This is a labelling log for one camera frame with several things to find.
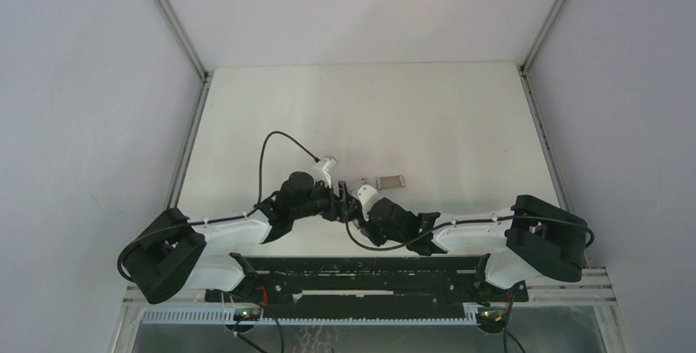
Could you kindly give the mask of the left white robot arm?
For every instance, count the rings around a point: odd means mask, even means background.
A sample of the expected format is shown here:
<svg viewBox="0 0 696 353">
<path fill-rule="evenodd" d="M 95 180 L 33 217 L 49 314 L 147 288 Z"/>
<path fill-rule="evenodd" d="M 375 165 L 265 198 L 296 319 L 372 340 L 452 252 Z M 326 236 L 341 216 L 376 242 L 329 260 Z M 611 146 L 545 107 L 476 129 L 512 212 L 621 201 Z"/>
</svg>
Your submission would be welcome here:
<svg viewBox="0 0 696 353">
<path fill-rule="evenodd" d="M 353 222 L 363 211 L 346 189 L 334 190 L 307 172 L 294 172 L 249 213 L 192 222 L 178 208 L 164 210 L 121 251 L 117 270 L 152 305 L 198 289 L 226 291 L 245 301 L 254 295 L 257 281 L 234 251 L 274 242 L 295 221 L 315 216 Z"/>
</svg>

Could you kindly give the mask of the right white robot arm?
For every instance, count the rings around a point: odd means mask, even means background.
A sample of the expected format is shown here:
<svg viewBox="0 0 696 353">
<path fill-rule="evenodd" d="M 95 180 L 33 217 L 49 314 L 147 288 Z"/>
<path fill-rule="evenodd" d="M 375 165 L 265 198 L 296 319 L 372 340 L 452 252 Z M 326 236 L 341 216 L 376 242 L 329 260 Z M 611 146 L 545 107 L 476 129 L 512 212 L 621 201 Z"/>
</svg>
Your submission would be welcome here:
<svg viewBox="0 0 696 353">
<path fill-rule="evenodd" d="M 578 282 L 595 235 L 582 218 L 532 195 L 486 213 L 412 213 L 367 186 L 347 208 L 369 250 L 407 249 L 422 256 L 477 255 L 475 292 L 496 300 L 531 277 Z"/>
</svg>

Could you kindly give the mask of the red white staple box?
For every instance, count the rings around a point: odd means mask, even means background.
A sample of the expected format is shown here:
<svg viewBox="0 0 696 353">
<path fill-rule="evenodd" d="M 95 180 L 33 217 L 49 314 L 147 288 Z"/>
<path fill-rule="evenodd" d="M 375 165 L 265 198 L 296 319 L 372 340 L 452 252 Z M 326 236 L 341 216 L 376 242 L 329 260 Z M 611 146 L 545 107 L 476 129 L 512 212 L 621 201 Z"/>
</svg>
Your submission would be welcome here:
<svg viewBox="0 0 696 353">
<path fill-rule="evenodd" d="M 349 182 L 347 187 L 350 190 L 356 190 L 356 189 L 359 189 L 361 186 L 368 185 L 368 184 L 369 184 L 368 178 L 365 176 L 360 176 L 358 178 L 355 178 L 353 181 Z"/>
</svg>

